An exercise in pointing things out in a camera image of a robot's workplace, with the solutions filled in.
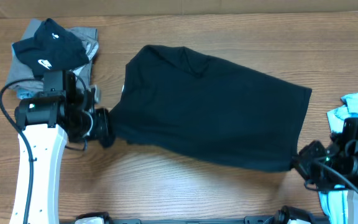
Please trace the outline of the black t-shirt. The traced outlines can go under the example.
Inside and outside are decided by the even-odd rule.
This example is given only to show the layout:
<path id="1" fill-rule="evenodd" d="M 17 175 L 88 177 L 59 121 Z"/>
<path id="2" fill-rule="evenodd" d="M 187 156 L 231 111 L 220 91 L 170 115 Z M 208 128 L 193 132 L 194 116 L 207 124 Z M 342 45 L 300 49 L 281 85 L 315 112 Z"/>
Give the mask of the black t-shirt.
<path id="1" fill-rule="evenodd" d="M 202 161 L 286 172 L 312 90 L 187 47 L 146 45 L 126 65 L 116 135 Z"/>

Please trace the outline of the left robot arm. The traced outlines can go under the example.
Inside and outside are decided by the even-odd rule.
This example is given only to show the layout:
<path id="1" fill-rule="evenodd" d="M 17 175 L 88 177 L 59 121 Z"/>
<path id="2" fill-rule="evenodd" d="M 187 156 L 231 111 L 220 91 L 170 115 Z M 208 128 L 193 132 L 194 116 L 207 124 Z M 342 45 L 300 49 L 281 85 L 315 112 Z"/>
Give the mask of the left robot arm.
<path id="1" fill-rule="evenodd" d="M 112 146 L 115 137 L 108 110 L 96 108 L 101 100 L 96 85 L 69 71 L 47 72 L 43 89 L 23 99 L 12 119 L 18 132 L 19 171 L 11 223 L 59 223 L 60 169 L 68 143 L 89 141 Z"/>

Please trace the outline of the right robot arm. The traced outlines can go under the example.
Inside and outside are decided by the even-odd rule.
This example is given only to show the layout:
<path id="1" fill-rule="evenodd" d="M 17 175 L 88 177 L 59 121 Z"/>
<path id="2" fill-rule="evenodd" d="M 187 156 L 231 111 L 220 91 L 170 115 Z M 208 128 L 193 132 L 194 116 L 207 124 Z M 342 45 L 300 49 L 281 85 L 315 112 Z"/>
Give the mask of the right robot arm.
<path id="1" fill-rule="evenodd" d="M 347 118 L 340 133 L 324 147 L 305 146 L 293 165 L 306 189 L 317 192 L 324 216 L 284 206 L 267 223 L 358 223 L 358 118 Z"/>

